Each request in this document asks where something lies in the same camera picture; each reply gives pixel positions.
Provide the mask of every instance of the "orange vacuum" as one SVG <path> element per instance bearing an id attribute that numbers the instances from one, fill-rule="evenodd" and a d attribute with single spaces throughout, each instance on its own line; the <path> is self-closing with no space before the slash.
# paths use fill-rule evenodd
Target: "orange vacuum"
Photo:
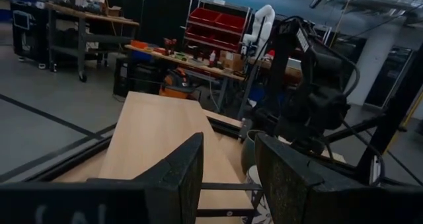
<path id="1" fill-rule="evenodd" d="M 187 99 L 196 88 L 192 87 L 190 78 L 181 68 L 169 70 L 169 74 L 165 77 L 159 95 L 173 98 Z"/>

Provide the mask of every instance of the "red storage bin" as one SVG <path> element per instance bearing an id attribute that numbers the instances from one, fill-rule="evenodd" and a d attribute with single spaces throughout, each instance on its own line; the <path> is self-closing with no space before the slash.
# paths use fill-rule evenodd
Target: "red storage bin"
<path id="1" fill-rule="evenodd" d="M 188 30 L 185 31 L 185 36 L 203 42 L 213 42 L 213 31 L 201 26 L 188 27 Z"/>
<path id="2" fill-rule="evenodd" d="M 210 26 L 215 26 L 215 21 L 220 16 L 220 14 L 221 13 L 212 10 L 197 8 L 194 10 L 194 12 L 191 13 L 190 20 Z"/>
<path id="3" fill-rule="evenodd" d="M 227 15 L 222 13 L 216 20 L 218 28 L 231 30 L 233 32 L 243 33 L 245 19 L 242 17 Z"/>
<path id="4" fill-rule="evenodd" d="M 213 44 L 237 51 L 239 47 L 239 36 L 228 33 L 217 33 L 213 37 Z"/>

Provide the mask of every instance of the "gray floor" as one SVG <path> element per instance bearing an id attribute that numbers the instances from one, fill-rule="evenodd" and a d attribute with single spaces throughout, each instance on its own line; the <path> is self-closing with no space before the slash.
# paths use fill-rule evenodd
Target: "gray floor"
<path id="1" fill-rule="evenodd" d="M 9 25 L 0 24 L 0 38 L 4 44 L 12 42 Z M 31 63 L 18 62 L 10 46 L 0 46 L 0 58 L 0 94 L 93 133 L 117 122 L 123 104 L 112 97 L 113 58 L 109 59 L 109 68 L 89 70 L 87 83 L 79 82 L 72 69 L 50 73 Z M 213 110 L 207 95 L 208 89 L 203 89 L 202 105 Z M 0 100 L 0 108 L 0 174 L 85 137 L 10 102 Z M 227 112 L 236 114 L 236 110 L 230 110 Z M 373 112 L 353 107 L 346 120 L 353 125 L 373 115 Z M 412 132 L 416 124 L 416 120 L 411 121 L 410 132 L 400 134 L 391 151 L 423 180 L 423 142 Z M 368 134 L 363 132 L 362 135 L 370 139 Z M 343 155 L 348 163 L 356 165 L 365 146 L 355 137 L 349 137 L 333 143 L 332 149 Z M 416 184 L 390 156 L 385 155 L 384 159 L 389 178 Z"/>

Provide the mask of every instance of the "concrete floor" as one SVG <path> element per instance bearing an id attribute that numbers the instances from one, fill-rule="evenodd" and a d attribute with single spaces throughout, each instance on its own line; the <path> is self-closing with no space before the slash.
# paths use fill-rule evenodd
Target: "concrete floor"
<path id="1" fill-rule="evenodd" d="M 12 42 L 10 25 L 0 24 L 0 38 L 6 42 L 6 46 L 0 46 L 0 182 L 31 175 L 34 167 L 110 131 L 101 132 L 117 122 L 123 105 L 112 96 L 113 58 L 109 59 L 109 68 L 89 70 L 88 82 L 81 83 L 76 70 L 50 73 L 34 64 L 18 62 L 13 48 L 7 46 Z M 213 109 L 207 91 L 203 90 L 202 105 Z M 346 121 L 354 125 L 373 115 L 353 107 Z M 423 142 L 412 132 L 416 124 L 412 120 L 410 132 L 400 134 L 390 149 L 423 180 Z M 365 146 L 355 137 L 348 137 L 333 143 L 332 149 L 356 165 Z M 417 184 L 390 156 L 384 159 L 389 178 Z"/>

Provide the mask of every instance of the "white pillar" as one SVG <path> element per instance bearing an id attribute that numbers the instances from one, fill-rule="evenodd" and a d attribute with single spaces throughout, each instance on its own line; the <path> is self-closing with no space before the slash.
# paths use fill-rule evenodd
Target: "white pillar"
<path id="1" fill-rule="evenodd" d="M 362 106 L 371 86 L 376 80 L 382 65 L 388 57 L 395 40 L 403 27 L 405 18 L 401 17 L 373 29 L 369 33 L 363 52 L 357 62 L 360 70 L 360 81 L 354 91 L 348 96 L 348 102 Z M 353 72 L 348 82 L 347 89 L 356 79 Z"/>

